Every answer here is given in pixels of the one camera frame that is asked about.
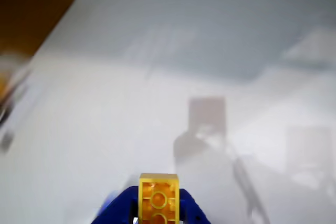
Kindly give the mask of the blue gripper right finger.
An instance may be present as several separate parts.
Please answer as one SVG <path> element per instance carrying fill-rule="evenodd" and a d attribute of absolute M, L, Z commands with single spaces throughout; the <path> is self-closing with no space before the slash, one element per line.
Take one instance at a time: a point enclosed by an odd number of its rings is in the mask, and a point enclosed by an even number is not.
<path fill-rule="evenodd" d="M 180 221 L 187 224 L 210 224 L 191 194 L 180 189 Z"/>

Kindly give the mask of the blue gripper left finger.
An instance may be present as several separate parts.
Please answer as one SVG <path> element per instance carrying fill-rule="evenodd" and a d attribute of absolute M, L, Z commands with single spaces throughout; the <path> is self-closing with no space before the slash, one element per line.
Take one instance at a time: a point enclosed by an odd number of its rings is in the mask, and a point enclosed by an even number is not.
<path fill-rule="evenodd" d="M 129 224 L 137 216 L 138 186 L 131 186 L 100 210 L 92 224 Z"/>

